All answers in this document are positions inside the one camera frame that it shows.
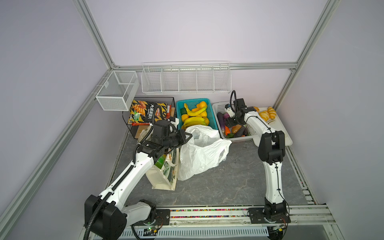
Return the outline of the white plastic grocery bag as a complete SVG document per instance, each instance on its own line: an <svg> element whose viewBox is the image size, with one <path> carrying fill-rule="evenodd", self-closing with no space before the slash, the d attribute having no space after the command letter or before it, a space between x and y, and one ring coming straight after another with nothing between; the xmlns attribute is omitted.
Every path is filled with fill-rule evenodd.
<svg viewBox="0 0 384 240"><path fill-rule="evenodd" d="M192 138L181 147L178 180L186 181L195 175L217 167L230 151L230 140L222 139L218 130L196 125L187 128Z"/></svg>

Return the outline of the green chips bag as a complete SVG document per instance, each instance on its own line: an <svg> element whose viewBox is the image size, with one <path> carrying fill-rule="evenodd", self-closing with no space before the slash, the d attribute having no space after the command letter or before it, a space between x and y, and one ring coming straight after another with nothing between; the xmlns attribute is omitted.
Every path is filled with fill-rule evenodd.
<svg viewBox="0 0 384 240"><path fill-rule="evenodd" d="M155 166L159 169L162 169L164 162L166 161L167 155L162 155L159 157L159 159L156 161Z"/></svg>

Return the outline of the cream canvas tote bag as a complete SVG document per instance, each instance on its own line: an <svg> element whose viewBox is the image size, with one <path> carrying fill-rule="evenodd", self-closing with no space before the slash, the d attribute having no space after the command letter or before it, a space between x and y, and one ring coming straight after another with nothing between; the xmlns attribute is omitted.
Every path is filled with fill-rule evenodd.
<svg viewBox="0 0 384 240"><path fill-rule="evenodd" d="M135 164L149 159L153 164L145 172L153 189L173 191L176 188L176 171L178 168L179 150L169 148L168 137L176 132L173 125L155 125L144 130L138 140L134 153ZM167 155L162 169L155 166L160 156Z"/></svg>

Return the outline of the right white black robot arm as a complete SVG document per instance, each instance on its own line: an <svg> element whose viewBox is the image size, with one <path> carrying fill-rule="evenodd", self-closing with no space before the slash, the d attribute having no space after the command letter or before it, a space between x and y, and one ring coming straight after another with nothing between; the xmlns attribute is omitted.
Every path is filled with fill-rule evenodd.
<svg viewBox="0 0 384 240"><path fill-rule="evenodd" d="M243 99L237 98L235 90L231 92L229 106L235 114L232 119L236 123L248 125L256 132L258 156L265 168L264 208L249 208L247 215L252 223L281 223L287 226L291 222L290 208L283 194L281 177L286 155L285 133L268 125L255 108L247 107Z"/></svg>

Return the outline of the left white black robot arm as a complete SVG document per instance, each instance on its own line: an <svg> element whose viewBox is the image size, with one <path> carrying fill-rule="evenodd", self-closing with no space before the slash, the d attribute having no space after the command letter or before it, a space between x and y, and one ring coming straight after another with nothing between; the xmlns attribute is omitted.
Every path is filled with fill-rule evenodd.
<svg viewBox="0 0 384 240"><path fill-rule="evenodd" d="M155 163L163 155L186 144L192 134L179 130L179 119L170 117L153 121L144 138L139 141L128 166L99 195L90 195L84 203L85 233L89 239L94 233L104 240L117 240L126 226L134 227L137 223L154 224L157 220L156 205L141 200L127 206L131 192Z"/></svg>

